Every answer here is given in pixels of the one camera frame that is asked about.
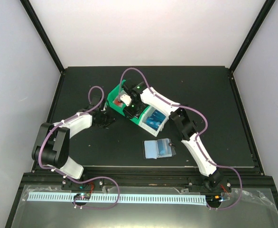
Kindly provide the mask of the green double compartment bin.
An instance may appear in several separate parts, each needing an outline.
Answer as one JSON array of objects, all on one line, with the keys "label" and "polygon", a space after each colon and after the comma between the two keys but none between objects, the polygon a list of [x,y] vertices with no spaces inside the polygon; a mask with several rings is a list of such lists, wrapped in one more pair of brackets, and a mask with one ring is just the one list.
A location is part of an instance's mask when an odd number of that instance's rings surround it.
[{"label": "green double compartment bin", "polygon": [[143,82],[135,84],[131,80],[122,80],[107,96],[107,105],[136,125],[143,120],[143,115],[150,106],[141,101],[140,92],[147,87]]}]

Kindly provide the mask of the white plastic card bin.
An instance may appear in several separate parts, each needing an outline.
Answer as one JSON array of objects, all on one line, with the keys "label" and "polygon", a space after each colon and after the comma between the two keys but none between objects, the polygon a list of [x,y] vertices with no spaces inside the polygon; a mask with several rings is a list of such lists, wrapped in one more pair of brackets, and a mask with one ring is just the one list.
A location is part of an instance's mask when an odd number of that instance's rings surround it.
[{"label": "white plastic card bin", "polygon": [[148,106],[140,116],[139,127],[153,136],[157,136],[164,128],[168,117],[152,106]]}]

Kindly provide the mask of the clear sleeve card holder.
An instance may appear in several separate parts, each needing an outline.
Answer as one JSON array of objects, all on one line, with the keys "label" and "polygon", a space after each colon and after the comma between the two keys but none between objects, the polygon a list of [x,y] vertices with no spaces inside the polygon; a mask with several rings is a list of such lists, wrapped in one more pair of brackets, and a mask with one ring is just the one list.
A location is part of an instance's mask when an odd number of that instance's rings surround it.
[{"label": "clear sleeve card holder", "polygon": [[175,155],[175,145],[168,138],[143,142],[144,159],[169,158]]}]

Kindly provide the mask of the blue credit card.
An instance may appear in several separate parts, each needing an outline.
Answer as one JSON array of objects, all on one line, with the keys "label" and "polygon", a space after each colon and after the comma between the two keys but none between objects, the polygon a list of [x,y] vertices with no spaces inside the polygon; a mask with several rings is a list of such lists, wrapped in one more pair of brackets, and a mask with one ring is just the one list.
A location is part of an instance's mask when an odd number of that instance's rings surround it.
[{"label": "blue credit card", "polygon": [[169,157],[171,156],[171,148],[169,146],[168,140],[158,140],[158,156],[159,157]]}]

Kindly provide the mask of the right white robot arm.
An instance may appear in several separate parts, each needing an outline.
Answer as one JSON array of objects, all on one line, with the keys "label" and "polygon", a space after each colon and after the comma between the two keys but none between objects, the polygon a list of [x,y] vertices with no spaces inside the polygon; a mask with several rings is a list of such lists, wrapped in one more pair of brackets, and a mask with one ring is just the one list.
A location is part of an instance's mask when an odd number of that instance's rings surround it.
[{"label": "right white robot arm", "polygon": [[193,108],[174,102],[158,93],[154,88],[142,85],[133,88],[123,86],[118,93],[118,100],[125,104],[124,115],[135,117],[137,110],[149,106],[165,116],[158,127],[158,131],[169,121],[172,129],[177,133],[181,143],[189,150],[198,165],[199,172],[204,176],[203,186],[207,191],[215,191],[220,186],[222,174],[219,166],[213,161],[200,139],[196,124],[190,119],[187,111],[201,113]]}]

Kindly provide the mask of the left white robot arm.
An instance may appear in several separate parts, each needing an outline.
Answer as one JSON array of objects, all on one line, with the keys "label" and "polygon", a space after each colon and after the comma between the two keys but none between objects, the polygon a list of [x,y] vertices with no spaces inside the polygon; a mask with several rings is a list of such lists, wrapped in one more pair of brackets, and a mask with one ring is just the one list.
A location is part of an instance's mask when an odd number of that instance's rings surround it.
[{"label": "left white robot arm", "polygon": [[46,169],[59,170],[72,179],[79,190],[89,184],[84,175],[84,167],[69,156],[70,139],[79,132],[92,126],[106,128],[115,118],[106,110],[97,108],[92,111],[81,109],[67,120],[41,124],[32,151],[32,159]]}]

